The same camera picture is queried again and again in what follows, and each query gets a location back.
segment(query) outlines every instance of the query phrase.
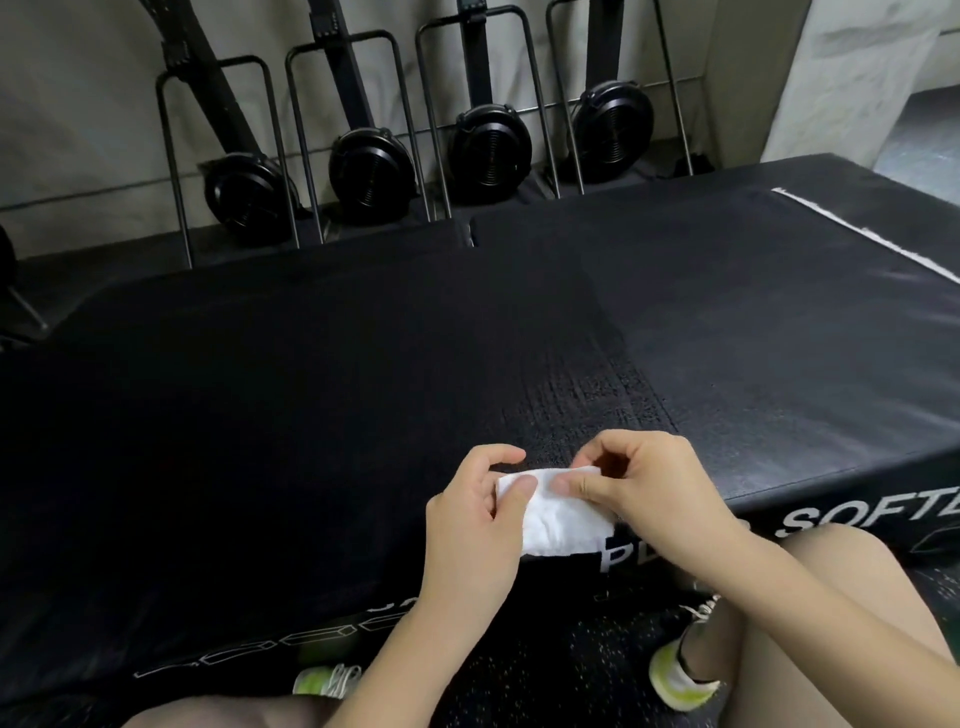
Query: rowing machine flywheel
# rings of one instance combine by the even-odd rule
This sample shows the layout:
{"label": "rowing machine flywheel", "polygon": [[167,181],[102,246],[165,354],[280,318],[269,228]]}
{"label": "rowing machine flywheel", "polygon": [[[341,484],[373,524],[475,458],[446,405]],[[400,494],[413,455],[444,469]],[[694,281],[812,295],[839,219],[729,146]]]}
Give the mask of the rowing machine flywheel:
{"label": "rowing machine flywheel", "polygon": [[506,200],[530,174],[532,155],[530,132],[510,107],[484,104],[465,111],[448,150],[457,195],[472,204]]}
{"label": "rowing machine flywheel", "polygon": [[290,186],[294,209],[300,206],[297,189],[284,179],[272,159],[231,152],[204,165],[204,177],[204,195],[210,211],[242,243],[261,247],[290,238],[283,185]]}
{"label": "rowing machine flywheel", "polygon": [[385,223],[407,214],[417,196],[410,154],[387,129],[354,129],[333,145],[330,184],[351,222]]}
{"label": "rowing machine flywheel", "polygon": [[584,182],[608,182],[650,146],[654,108],[629,81],[607,81],[584,92],[573,117]]}

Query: leg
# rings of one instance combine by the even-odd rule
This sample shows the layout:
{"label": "leg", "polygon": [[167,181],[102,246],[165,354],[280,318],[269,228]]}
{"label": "leg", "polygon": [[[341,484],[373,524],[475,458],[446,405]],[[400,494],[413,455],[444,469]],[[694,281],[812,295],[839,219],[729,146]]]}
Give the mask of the leg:
{"label": "leg", "polygon": [[188,697],[144,711],[124,728],[320,728],[339,704],[315,695]]}
{"label": "leg", "polygon": [[[890,550],[866,531],[829,524],[783,542],[815,576],[920,643],[949,657],[936,619]],[[714,618],[720,618],[714,624]],[[743,634],[736,649],[736,638]],[[691,630],[684,658],[697,679],[736,676],[722,724],[733,728],[848,723],[763,632],[731,604],[718,604],[710,621]]]}

